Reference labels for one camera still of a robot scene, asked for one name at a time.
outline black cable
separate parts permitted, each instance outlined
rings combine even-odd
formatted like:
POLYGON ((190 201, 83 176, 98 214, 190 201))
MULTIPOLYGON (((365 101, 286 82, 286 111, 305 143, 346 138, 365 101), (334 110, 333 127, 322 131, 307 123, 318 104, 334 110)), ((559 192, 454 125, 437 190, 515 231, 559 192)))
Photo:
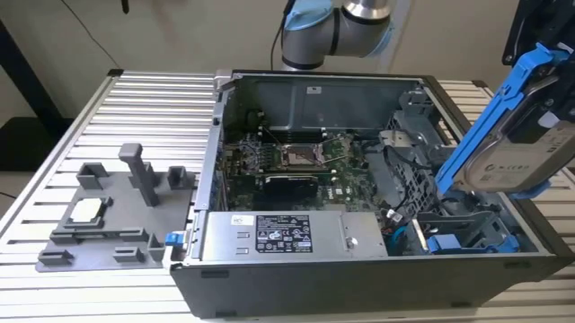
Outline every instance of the black cable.
POLYGON ((270 69, 271 70, 274 70, 274 50, 277 49, 279 34, 282 33, 282 29, 285 29, 285 23, 286 23, 286 19, 282 18, 282 22, 279 23, 279 27, 278 27, 277 37, 274 38, 274 43, 271 45, 271 50, 270 50, 270 69))
POLYGON ((394 210, 398 210, 406 204, 407 198, 409 198, 409 195, 407 195, 407 181, 403 178, 402 174, 399 174, 398 170, 395 169, 395 167, 394 167, 394 165, 393 165, 393 163, 390 161, 390 154, 387 153, 386 147, 385 147, 385 150, 383 150, 385 162, 386 162, 386 165, 387 165, 387 167, 389 167, 393 175, 399 179, 399 181, 402 182, 402 186, 403 186, 403 199, 399 202, 398 206, 393 207, 394 210))
POLYGON ((14 196, 12 194, 0 192, 0 195, 4 195, 6 197, 10 197, 11 199, 16 199, 16 196, 14 196))
POLYGON ((398 157, 398 159, 401 161, 403 161, 406 164, 409 164, 415 169, 418 169, 418 170, 434 170, 434 167, 425 166, 425 165, 417 163, 415 161, 411 161, 410 159, 405 158, 405 156, 399 153, 399 151, 393 146, 385 146, 385 151, 386 150, 390 150, 395 154, 395 157, 398 157))
POLYGON ((110 57, 110 59, 112 60, 112 62, 116 65, 116 68, 120 68, 120 64, 118 64, 115 58, 110 55, 108 51, 106 50, 106 48, 102 46, 102 44, 98 42, 96 38, 94 38, 92 33, 88 30, 87 25, 84 25, 79 15, 76 15, 76 12, 72 10, 72 8, 70 7, 70 5, 67 4, 66 0, 60 0, 62 4, 64 4, 64 6, 68 8, 68 10, 71 11, 71 13, 74 14, 74 17, 76 18, 76 20, 79 21, 79 23, 82 24, 82 27, 84 28, 88 37, 94 40, 94 43, 96 43, 98 47, 100 47, 102 51, 106 53, 106 55, 110 57))
POLYGON ((282 16, 282 22, 279 23, 277 36, 274 37, 274 43, 271 44, 271 50, 270 50, 270 69, 274 70, 274 50, 277 49, 277 43, 278 43, 278 37, 282 35, 282 48, 285 46, 285 27, 286 27, 286 19, 289 18, 289 14, 291 12, 291 9, 294 8, 294 3, 297 0, 287 0, 286 8, 282 16))

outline sticker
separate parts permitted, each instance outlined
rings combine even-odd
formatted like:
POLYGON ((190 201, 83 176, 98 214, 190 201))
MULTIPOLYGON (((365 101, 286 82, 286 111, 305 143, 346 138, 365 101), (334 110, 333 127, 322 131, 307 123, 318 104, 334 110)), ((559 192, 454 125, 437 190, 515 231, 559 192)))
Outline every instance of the sticker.
POLYGON ((321 86, 309 86, 307 87, 307 94, 322 94, 322 87, 321 86))
POLYGON ((309 215, 258 215, 255 221, 259 253, 314 251, 309 215))
POLYGON ((232 225, 254 225, 254 215, 232 215, 232 225))

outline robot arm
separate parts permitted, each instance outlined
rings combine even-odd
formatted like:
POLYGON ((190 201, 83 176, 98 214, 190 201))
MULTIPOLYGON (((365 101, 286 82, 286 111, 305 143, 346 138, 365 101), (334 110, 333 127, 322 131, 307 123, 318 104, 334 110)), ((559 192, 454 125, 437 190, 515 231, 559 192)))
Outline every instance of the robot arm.
POLYGON ((441 193, 477 190, 531 198, 573 160, 574 16, 573 1, 519 3, 503 55, 514 69, 439 170, 441 193))
POLYGON ((309 71, 330 56, 379 54, 393 34, 387 0, 289 1, 285 11, 282 60, 285 70, 309 71))

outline metal work surface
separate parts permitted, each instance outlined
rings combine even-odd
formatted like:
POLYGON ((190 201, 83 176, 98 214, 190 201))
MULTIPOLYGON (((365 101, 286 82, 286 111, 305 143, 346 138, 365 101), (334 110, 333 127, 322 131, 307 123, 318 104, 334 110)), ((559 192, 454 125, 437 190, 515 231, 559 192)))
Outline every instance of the metal work surface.
MULTIPOLYGON (((214 108, 212 80, 212 75, 124 72, 104 81, 0 219, 0 318, 8 322, 199 322, 166 269, 38 273, 35 263, 74 197, 76 171, 86 161, 127 171, 116 160, 120 145, 140 142, 143 158, 155 170, 167 171, 178 164, 199 176, 214 108)), ((474 121, 491 92, 469 81, 445 81, 442 86, 474 121)), ((551 178, 551 188, 534 202, 575 249, 575 176, 567 169, 551 178)), ((293 316, 261 322, 573 322, 574 303, 571 265, 539 283, 511 287, 477 310, 293 316)))

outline blue tab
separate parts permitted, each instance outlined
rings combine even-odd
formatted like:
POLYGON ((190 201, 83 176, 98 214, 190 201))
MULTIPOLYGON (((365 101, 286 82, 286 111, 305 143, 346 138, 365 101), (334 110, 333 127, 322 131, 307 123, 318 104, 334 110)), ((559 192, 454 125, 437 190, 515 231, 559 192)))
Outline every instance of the blue tab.
POLYGON ((183 234, 170 233, 166 235, 166 245, 183 247, 183 234))
POLYGON ((319 24, 331 14, 331 0, 297 0, 286 17, 286 30, 302 30, 319 24))
POLYGON ((437 234, 429 238, 429 248, 435 253, 457 253, 462 248, 455 234, 437 234))

